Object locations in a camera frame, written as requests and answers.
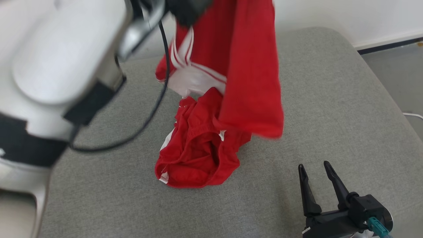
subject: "blue connector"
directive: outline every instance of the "blue connector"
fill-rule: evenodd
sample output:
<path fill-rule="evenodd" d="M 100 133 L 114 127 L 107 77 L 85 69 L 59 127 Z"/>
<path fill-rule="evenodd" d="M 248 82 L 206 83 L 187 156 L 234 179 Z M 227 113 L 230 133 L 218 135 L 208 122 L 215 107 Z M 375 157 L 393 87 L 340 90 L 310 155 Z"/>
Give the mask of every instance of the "blue connector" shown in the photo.
<path fill-rule="evenodd" d="M 367 226 L 369 227 L 369 231 L 373 231 L 380 238 L 392 238 L 392 236 L 389 235 L 388 229 L 386 229 L 376 217 L 369 218 Z"/>

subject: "black strap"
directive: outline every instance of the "black strap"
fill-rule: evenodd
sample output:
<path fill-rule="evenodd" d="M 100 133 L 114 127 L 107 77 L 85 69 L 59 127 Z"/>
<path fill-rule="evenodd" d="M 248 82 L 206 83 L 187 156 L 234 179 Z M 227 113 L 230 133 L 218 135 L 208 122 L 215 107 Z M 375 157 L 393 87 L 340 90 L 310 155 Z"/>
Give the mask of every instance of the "black strap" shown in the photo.
<path fill-rule="evenodd" d="M 93 89 L 81 101 L 73 106 L 64 118 L 75 125 L 88 125 L 96 113 L 107 105 L 126 83 L 126 76 L 116 91 L 97 81 Z"/>
<path fill-rule="evenodd" d="M 67 142 L 28 135 L 27 122 L 0 113 L 1 158 L 34 166 L 51 167 L 66 149 Z"/>

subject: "gray sofa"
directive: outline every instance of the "gray sofa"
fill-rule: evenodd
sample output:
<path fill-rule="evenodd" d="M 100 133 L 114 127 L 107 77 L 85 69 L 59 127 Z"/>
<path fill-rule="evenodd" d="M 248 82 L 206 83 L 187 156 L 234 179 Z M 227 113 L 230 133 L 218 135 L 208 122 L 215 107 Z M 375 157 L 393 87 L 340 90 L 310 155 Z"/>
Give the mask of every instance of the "gray sofa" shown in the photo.
<path fill-rule="evenodd" d="M 322 209 L 337 209 L 324 160 L 350 191 L 372 194 L 390 210 L 394 237 L 421 237 L 423 143 L 373 72 L 327 28 L 278 34 L 278 48 L 281 140 L 254 137 L 222 185 L 170 188 L 154 175 L 180 100 L 169 91 L 133 143 L 104 154 L 64 155 L 52 177 L 41 238 L 299 238 L 305 226 L 300 163 Z M 162 87 L 154 77 L 158 60 L 122 66 L 128 84 L 78 144 L 112 142 L 143 123 Z"/>

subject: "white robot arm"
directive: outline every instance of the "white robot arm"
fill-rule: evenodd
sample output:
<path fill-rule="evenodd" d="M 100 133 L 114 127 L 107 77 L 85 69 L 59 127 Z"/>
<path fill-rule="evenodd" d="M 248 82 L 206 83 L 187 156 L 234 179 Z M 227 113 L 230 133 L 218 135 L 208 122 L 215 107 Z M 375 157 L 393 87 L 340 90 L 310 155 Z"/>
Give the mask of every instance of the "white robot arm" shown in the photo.
<path fill-rule="evenodd" d="M 149 18 L 136 18 L 137 2 L 74 1 L 36 25 L 0 68 L 1 237 L 37 237 L 52 166 L 123 85 L 117 58 L 166 13 L 165 0 L 150 0 Z"/>

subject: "clothing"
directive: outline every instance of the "clothing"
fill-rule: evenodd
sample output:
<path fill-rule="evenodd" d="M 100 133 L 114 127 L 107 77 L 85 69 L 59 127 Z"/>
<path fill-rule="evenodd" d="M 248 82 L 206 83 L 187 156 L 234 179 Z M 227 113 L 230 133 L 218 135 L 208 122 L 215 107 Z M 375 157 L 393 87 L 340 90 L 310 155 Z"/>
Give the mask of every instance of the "clothing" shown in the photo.
<path fill-rule="evenodd" d="M 176 188 L 222 184 L 239 167 L 239 148 L 251 133 L 223 130 L 217 121 L 222 95 L 211 88 L 196 102 L 179 103 L 175 129 L 168 135 L 156 164 L 156 177 Z"/>
<path fill-rule="evenodd" d="M 215 0 L 192 28 L 177 25 L 169 87 L 184 98 L 215 87 L 224 94 L 217 118 L 223 128 L 281 137 L 274 21 L 272 0 Z M 165 76 L 163 58 L 156 77 Z"/>

